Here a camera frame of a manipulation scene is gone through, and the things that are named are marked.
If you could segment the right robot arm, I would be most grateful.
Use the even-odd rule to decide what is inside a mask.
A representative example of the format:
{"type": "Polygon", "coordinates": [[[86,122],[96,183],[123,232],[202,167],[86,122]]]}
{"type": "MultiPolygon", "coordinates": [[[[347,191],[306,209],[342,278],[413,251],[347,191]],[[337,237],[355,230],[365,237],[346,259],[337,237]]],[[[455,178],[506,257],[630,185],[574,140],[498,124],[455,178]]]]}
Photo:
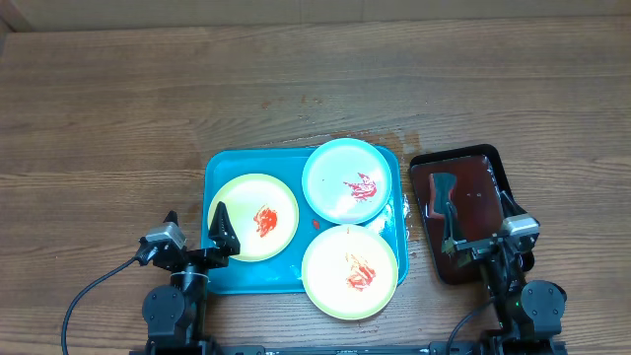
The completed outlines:
{"type": "Polygon", "coordinates": [[[505,190],[500,192],[504,220],[490,237],[469,242],[456,219],[456,207],[446,202],[442,252],[456,265],[477,267],[489,300],[471,311],[454,328],[445,345],[446,354],[565,354],[553,337],[562,331],[567,294],[557,284],[526,280],[534,265],[532,249],[540,224],[505,190]],[[455,343],[457,333],[472,318],[493,307],[499,327],[485,330],[475,342],[455,343]]]}

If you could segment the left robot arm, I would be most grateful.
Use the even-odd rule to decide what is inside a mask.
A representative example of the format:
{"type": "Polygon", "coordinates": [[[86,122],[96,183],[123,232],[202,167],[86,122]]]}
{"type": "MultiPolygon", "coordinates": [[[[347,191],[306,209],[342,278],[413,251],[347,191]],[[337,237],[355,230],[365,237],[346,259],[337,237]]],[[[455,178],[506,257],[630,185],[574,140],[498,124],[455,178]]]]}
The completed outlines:
{"type": "Polygon", "coordinates": [[[208,238],[214,243],[210,248],[187,248],[186,237],[172,211],[161,226],[139,240],[139,263],[151,263],[170,274],[170,283],[151,290],[142,305],[142,316],[148,325],[147,354],[223,352],[204,330],[208,271],[226,267],[241,248],[223,202],[216,206],[208,238]]]}

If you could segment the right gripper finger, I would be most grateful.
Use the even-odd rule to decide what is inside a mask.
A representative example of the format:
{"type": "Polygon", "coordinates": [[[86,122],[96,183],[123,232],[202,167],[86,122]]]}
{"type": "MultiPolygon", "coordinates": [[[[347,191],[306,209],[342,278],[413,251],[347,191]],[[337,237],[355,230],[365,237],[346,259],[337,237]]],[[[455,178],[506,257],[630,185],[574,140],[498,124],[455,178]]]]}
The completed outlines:
{"type": "Polygon", "coordinates": [[[523,214],[523,208],[513,199],[506,190],[500,191],[500,203],[504,217],[515,217],[523,214]]]}
{"type": "Polygon", "coordinates": [[[456,216],[455,206],[445,203],[445,225],[443,231],[442,252],[454,254],[457,247],[465,242],[465,237],[456,216]]]}

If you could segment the pink and green sponge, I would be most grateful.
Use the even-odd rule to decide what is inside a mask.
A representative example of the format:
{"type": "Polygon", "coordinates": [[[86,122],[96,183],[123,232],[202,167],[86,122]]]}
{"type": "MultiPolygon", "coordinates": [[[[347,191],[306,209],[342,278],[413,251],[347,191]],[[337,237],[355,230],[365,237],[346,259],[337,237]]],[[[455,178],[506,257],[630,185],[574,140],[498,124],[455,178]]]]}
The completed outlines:
{"type": "Polygon", "coordinates": [[[449,173],[434,173],[429,175],[430,201],[428,202],[428,216],[435,219],[445,219],[455,213],[452,195],[456,187],[456,176],[449,173]]]}

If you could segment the light blue plate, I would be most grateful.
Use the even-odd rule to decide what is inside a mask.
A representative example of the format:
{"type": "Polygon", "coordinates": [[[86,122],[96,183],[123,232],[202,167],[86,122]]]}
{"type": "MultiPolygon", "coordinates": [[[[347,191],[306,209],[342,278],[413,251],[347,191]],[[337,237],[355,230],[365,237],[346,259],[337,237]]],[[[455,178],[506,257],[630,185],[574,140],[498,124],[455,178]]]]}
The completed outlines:
{"type": "Polygon", "coordinates": [[[339,138],[317,147],[302,174],[305,198],[314,212],[334,224],[362,224],[386,206],[391,169],[372,144],[339,138]]]}

